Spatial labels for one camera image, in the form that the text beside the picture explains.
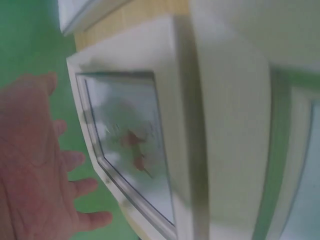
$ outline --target white window frame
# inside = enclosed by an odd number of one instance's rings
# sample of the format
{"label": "white window frame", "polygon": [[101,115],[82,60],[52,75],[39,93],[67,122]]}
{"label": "white window frame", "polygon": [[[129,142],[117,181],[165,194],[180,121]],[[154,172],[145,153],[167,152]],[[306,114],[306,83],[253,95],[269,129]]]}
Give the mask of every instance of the white window frame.
{"label": "white window frame", "polygon": [[[165,16],[106,39],[67,58],[73,98],[89,156],[143,240],[200,240],[208,237],[205,131],[193,31],[187,17]],[[83,81],[87,72],[152,71],[158,95],[165,153],[172,189],[175,227],[154,211],[106,163],[98,164],[94,129]]]}
{"label": "white window frame", "polygon": [[64,35],[84,31],[130,0],[58,0],[60,30]]}

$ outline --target green wall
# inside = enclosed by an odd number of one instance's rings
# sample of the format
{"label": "green wall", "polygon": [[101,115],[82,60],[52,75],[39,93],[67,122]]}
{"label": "green wall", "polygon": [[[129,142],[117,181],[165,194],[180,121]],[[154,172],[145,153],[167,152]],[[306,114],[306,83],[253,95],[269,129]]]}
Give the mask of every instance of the green wall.
{"label": "green wall", "polygon": [[[82,151],[86,164],[70,174],[72,180],[95,177],[80,129],[69,83],[66,57],[75,53],[73,36],[59,30],[58,0],[0,0],[0,86],[24,73],[57,72],[58,87],[50,99],[53,119],[65,119],[68,130],[60,138],[62,149]],[[113,213],[113,223],[93,232],[78,233],[72,240],[137,240],[116,200],[99,182],[96,192],[76,200],[78,210]]]}

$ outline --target yellow tile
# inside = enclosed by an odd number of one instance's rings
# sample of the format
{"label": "yellow tile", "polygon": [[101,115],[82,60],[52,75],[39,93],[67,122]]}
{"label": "yellow tile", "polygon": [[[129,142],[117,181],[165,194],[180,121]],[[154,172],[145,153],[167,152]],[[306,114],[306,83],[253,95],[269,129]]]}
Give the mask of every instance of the yellow tile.
{"label": "yellow tile", "polygon": [[85,32],[77,32],[74,34],[74,41],[75,41],[75,47],[76,50],[79,52],[82,49],[85,49],[87,44],[87,36]]}
{"label": "yellow tile", "polygon": [[170,10],[175,14],[189,14],[188,0],[170,0]]}
{"label": "yellow tile", "polygon": [[132,0],[94,24],[74,35],[77,51],[105,38],[165,14],[189,14],[188,0]]}

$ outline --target hand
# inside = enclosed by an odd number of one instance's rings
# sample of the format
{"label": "hand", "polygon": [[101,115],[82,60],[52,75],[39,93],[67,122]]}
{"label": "hand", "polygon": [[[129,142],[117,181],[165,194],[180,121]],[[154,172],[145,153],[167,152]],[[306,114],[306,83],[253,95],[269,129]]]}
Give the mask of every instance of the hand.
{"label": "hand", "polygon": [[92,178],[68,181],[67,172],[85,156],[60,150],[58,137],[67,125],[52,121],[49,112],[56,85],[55,74],[26,75],[0,91],[0,198],[6,198],[17,240],[67,240],[112,221],[109,212],[74,207],[75,198],[98,184]]}

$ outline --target frosted glass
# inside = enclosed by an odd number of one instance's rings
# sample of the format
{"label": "frosted glass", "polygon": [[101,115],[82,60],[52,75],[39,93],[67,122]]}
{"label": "frosted glass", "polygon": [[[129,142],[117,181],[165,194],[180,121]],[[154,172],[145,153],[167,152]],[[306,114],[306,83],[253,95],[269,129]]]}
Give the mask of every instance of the frosted glass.
{"label": "frosted glass", "polygon": [[154,80],[87,77],[86,86],[105,160],[173,224],[171,189]]}
{"label": "frosted glass", "polygon": [[298,191],[280,240],[320,239],[320,104],[312,105],[309,144]]}

